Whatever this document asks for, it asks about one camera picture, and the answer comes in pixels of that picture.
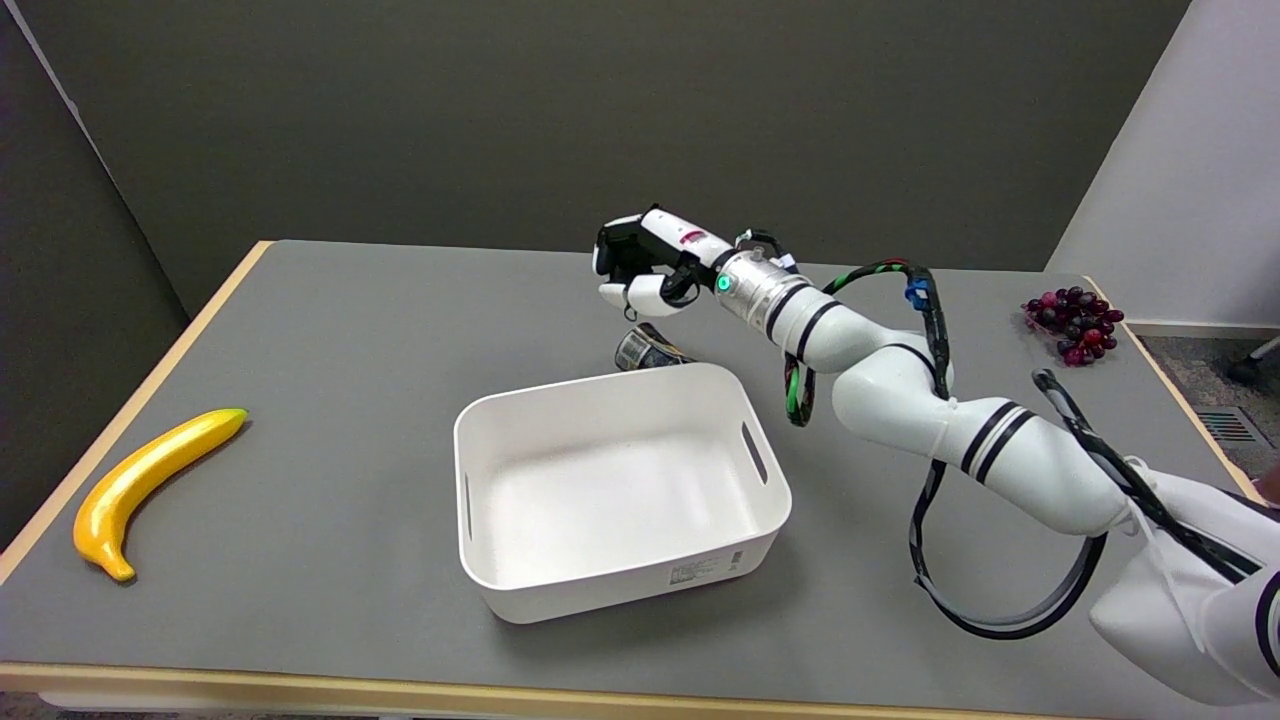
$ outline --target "bunch of grapes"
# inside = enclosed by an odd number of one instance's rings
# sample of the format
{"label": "bunch of grapes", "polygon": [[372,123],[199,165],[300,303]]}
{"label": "bunch of grapes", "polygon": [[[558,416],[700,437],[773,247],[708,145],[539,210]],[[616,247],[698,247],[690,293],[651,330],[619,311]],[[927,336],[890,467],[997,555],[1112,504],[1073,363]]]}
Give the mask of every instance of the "bunch of grapes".
{"label": "bunch of grapes", "polygon": [[1124,313],[1079,286],[1060,287],[1057,292],[1028,300],[1023,311],[1032,327],[1062,338],[1057,341],[1057,354],[1069,368],[1092,365],[1114,350],[1115,324],[1124,320]]}

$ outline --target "yellow banana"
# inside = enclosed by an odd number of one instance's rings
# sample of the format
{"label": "yellow banana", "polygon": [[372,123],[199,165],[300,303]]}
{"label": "yellow banana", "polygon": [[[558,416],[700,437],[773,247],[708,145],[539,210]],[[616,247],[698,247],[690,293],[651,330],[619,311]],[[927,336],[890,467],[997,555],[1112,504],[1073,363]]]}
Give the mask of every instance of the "yellow banana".
{"label": "yellow banana", "polygon": [[247,416],[239,409],[205,413],[143,445],[102,475],[76,514],[72,537],[81,557],[116,582],[133,579],[123,551],[129,518],[170,475],[230,439]]}

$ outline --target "floor vent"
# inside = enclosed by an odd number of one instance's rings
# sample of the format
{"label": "floor vent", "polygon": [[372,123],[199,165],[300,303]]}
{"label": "floor vent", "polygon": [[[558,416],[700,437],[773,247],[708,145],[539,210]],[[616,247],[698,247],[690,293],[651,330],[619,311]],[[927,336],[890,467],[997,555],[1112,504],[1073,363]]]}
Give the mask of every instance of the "floor vent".
{"label": "floor vent", "polygon": [[1213,436],[1213,439],[1224,447],[1271,446],[1267,438],[1253,427],[1253,423],[1249,421],[1244,413],[1234,405],[1219,407],[1193,406],[1192,410],[1196,411],[1196,415],[1208,428],[1208,434]]}

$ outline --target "bin handle slot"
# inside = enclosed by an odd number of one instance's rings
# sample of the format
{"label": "bin handle slot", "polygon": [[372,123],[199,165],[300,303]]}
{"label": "bin handle slot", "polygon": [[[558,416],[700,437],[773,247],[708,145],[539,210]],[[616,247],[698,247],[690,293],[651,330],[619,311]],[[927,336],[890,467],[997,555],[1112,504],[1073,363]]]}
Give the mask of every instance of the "bin handle slot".
{"label": "bin handle slot", "polygon": [[751,437],[751,430],[742,423],[742,442],[746,445],[746,451],[751,454],[751,461],[755,462],[755,471],[760,474],[760,483],[769,484],[769,473],[764,469],[764,459],[760,457],[760,451],[755,447],[755,438]]}
{"label": "bin handle slot", "polygon": [[467,539],[471,537],[471,475],[462,473],[462,502],[467,511]]}

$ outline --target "gray table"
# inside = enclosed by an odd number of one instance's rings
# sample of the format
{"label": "gray table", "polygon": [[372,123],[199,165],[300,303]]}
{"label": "gray table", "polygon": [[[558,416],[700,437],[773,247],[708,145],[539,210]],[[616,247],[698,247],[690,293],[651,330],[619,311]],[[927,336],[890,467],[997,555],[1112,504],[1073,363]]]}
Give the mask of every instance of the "gray table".
{"label": "gray table", "polygon": [[[837,272],[805,270],[815,281]],[[1005,395],[1050,414],[1028,378],[1050,357],[1015,310],[1080,278],[937,277],[956,395]],[[844,299],[881,323],[919,327],[899,278],[868,278]],[[1137,539],[1115,534],[1087,597],[1051,632],[969,637],[911,584],[906,519],[925,461],[850,437],[829,382],[812,425],[790,427],[777,350],[713,301],[659,325],[742,379],[787,473],[795,509],[754,574],[538,625],[494,618],[457,559],[453,419],[489,393],[613,372],[628,323],[599,300],[586,255],[282,241],[255,250],[5,552],[0,685],[97,693],[97,705],[125,693],[609,717],[833,710],[817,703],[850,716],[892,706],[902,710],[887,716],[901,717],[1208,712],[1088,625],[1089,602]],[[1060,378],[1124,452],[1236,488],[1132,338]],[[87,568],[70,523],[92,483],[220,406],[247,407],[252,427],[137,518],[137,584]],[[927,532],[936,580],[989,611],[1038,600],[1076,551],[959,473]]]}

